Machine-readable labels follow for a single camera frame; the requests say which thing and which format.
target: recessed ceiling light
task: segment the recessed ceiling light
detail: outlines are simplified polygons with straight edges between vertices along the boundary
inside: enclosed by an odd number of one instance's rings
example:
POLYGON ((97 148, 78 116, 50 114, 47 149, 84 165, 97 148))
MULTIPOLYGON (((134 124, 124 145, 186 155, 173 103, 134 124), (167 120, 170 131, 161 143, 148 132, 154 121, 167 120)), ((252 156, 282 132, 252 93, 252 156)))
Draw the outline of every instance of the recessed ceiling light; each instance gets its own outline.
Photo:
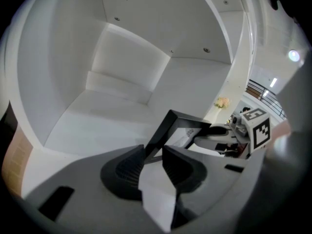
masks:
POLYGON ((272 83, 271 83, 271 85, 270 85, 270 87, 273 87, 273 86, 274 86, 274 84, 276 83, 276 81, 277 81, 277 79, 276 79, 276 78, 274 78, 274 79, 273 79, 273 81, 272 81, 272 83))
POLYGON ((292 61, 299 61, 299 59, 300 59, 299 53, 297 51, 295 51, 294 49, 289 51, 288 57, 292 61))

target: balcony railing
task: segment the balcony railing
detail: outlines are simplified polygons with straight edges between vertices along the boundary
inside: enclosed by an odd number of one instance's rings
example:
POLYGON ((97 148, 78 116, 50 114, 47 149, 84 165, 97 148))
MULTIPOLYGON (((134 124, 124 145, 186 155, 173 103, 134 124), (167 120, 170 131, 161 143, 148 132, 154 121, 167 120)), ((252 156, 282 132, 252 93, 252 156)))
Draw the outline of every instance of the balcony railing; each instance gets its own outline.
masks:
POLYGON ((245 92, 257 98, 259 101, 266 104, 282 119, 286 119, 286 115, 281 105, 278 103, 275 93, 260 85, 259 83, 249 80, 245 92))

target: black metal frame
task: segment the black metal frame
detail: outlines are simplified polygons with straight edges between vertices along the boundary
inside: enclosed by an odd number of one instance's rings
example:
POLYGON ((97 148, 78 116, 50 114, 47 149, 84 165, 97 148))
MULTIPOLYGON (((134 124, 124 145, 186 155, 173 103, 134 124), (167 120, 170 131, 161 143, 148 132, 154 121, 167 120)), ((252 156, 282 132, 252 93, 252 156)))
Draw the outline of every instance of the black metal frame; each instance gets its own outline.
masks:
POLYGON ((282 107, 279 104, 276 104, 276 102, 278 103, 278 100, 276 98, 275 93, 273 93, 272 91, 270 91, 266 87, 264 87, 261 84, 250 79, 248 84, 247 84, 247 87, 245 89, 245 92, 248 92, 249 94, 253 95, 255 98, 257 98, 259 101, 266 104, 267 106, 268 105, 272 106, 274 108, 273 111, 277 115, 279 115, 282 119, 286 119, 286 115, 285 115, 284 110, 282 109, 282 107), (260 93, 260 95, 256 94, 249 87, 254 89, 254 90, 257 90, 260 93))
MULTIPOLYGON (((200 132, 197 135, 203 135, 210 126, 210 122, 201 118, 169 110, 166 117, 145 147, 145 164, 154 163, 162 160, 162 156, 154 156, 166 144, 166 142, 177 130, 177 128, 201 128, 200 132)), ((191 142, 188 143, 184 148, 189 148, 193 143, 194 137, 191 139, 191 142)))

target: railing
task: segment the railing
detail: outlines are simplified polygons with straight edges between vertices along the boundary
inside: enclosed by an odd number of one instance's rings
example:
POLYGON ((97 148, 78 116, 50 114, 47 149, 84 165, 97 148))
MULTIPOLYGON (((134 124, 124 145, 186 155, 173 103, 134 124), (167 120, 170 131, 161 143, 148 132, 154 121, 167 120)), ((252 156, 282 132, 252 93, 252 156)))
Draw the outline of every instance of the railing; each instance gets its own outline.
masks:
POLYGON ((270 107, 282 119, 286 119, 286 115, 281 105, 278 103, 275 93, 260 85, 259 83, 249 80, 245 92, 257 98, 259 101, 270 107))

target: ceiling light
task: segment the ceiling light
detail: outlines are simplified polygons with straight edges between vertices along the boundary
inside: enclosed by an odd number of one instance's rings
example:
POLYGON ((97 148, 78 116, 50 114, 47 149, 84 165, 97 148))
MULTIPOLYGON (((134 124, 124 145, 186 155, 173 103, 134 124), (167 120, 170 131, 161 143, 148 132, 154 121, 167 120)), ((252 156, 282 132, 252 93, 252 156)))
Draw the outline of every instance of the ceiling light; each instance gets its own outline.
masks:
POLYGON ((273 79, 273 81, 272 81, 272 83, 271 83, 271 85, 270 85, 270 87, 273 87, 273 86, 274 86, 274 84, 276 83, 276 81, 277 81, 277 79, 276 79, 276 78, 274 78, 274 79, 273 79))
POLYGON ((295 51, 294 49, 289 51, 288 57, 292 61, 299 61, 299 59, 300 59, 299 53, 297 51, 295 51))

